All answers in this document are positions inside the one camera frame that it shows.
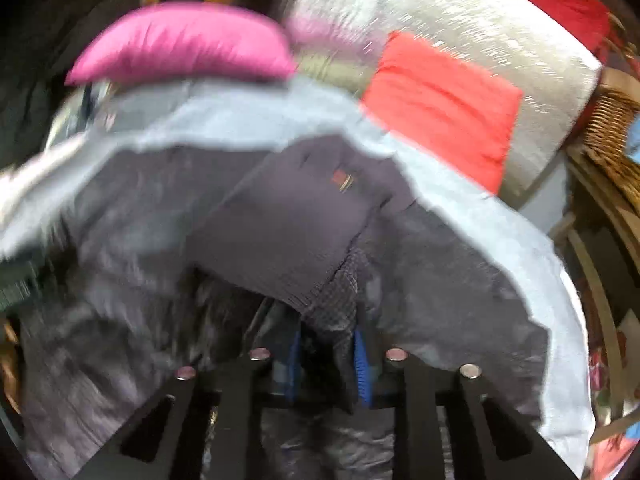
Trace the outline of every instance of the black metal bracket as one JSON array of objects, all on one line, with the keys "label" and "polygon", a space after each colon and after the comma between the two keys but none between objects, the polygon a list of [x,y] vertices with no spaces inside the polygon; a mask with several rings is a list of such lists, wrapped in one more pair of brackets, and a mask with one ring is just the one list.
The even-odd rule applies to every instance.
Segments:
[{"label": "black metal bracket", "polygon": [[[260,409],[292,407],[281,392],[270,393],[269,356],[268,350],[256,349],[220,370],[200,375],[182,368],[89,460],[76,480],[198,478],[202,441],[214,406],[218,407],[216,435],[208,478],[246,480]],[[463,372],[431,368],[405,352],[399,361],[386,361],[370,408],[396,408],[395,480],[445,478],[437,406],[447,412],[457,479],[575,479],[530,423],[481,374],[465,376]],[[315,402],[318,399],[302,395],[294,405]],[[145,421],[148,428],[153,426],[148,421],[154,412],[164,413],[164,425],[155,434],[140,433]],[[152,452],[131,452],[136,437],[143,448],[155,442]],[[181,445],[183,441],[190,444]]]}]

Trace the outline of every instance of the black fabric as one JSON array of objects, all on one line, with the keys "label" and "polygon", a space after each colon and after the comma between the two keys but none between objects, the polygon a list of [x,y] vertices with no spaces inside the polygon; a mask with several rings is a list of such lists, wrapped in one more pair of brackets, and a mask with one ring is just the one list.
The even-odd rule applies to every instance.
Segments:
[{"label": "black fabric", "polygon": [[100,32],[138,0],[43,0],[0,43],[0,169],[34,155],[64,77]]},{"label": "black fabric", "polygon": [[[396,344],[437,367],[475,362],[539,415],[546,331],[500,271],[414,203],[390,160],[339,136],[279,154],[120,153],[64,225],[60,246],[77,253],[68,297],[21,319],[25,443],[41,478],[75,474],[177,367],[238,354],[264,296],[331,343],[347,389],[362,304]],[[391,415],[267,412],[260,470],[390,478]]]}]

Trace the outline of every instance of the dark gray jacket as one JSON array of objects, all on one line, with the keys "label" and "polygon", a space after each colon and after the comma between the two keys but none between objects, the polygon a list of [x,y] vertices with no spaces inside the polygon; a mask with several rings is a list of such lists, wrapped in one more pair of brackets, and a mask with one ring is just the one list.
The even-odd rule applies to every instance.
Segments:
[{"label": "dark gray jacket", "polygon": [[[26,446],[43,478],[74,475],[177,367],[238,354],[265,296],[299,311],[338,365],[360,302],[397,345],[437,367],[475,362],[540,413],[546,331],[510,280],[414,201],[391,160],[340,135],[281,153],[121,152],[61,225],[68,295],[21,319]],[[265,478],[390,478],[392,416],[346,424],[268,413]]]}]

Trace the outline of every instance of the pile of clothes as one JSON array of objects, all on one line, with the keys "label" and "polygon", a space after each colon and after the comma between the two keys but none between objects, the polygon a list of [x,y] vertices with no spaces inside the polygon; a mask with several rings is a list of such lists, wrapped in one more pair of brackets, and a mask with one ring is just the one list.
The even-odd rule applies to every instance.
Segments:
[{"label": "pile of clothes", "polygon": [[[31,468],[71,478],[177,368],[237,356],[270,298],[333,348],[347,391],[357,306],[434,367],[478,364],[580,474],[580,304],[548,238],[492,196],[521,92],[477,74],[510,104],[483,187],[382,126],[384,87],[364,109],[295,70],[275,22],[211,4],[135,11],[79,56],[69,83],[122,88],[0,178],[0,260],[62,267],[62,292],[17,314]],[[265,416],[264,478],[391,478],[393,423]]]}]

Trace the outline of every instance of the quilted fabric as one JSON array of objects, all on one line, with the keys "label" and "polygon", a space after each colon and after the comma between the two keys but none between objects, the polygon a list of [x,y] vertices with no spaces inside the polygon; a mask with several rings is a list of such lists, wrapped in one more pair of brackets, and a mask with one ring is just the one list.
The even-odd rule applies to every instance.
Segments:
[{"label": "quilted fabric", "polygon": [[[341,190],[336,169],[353,183]],[[547,330],[508,275],[414,202],[391,160],[341,136],[277,153],[123,150],[60,222],[67,292],[20,316],[24,447],[42,480],[73,478],[175,369],[236,357],[265,296],[329,345],[336,389],[353,383],[360,304],[390,344],[439,368],[476,363],[521,413],[540,414]],[[320,415],[268,414],[248,478],[392,478],[392,413]]]},{"label": "quilted fabric", "polygon": [[484,68],[392,32],[362,102],[387,128],[495,194],[521,99]]},{"label": "quilted fabric", "polygon": [[235,7],[172,2],[129,13],[78,58],[66,83],[134,84],[188,75],[286,79],[296,70],[273,20]]}]

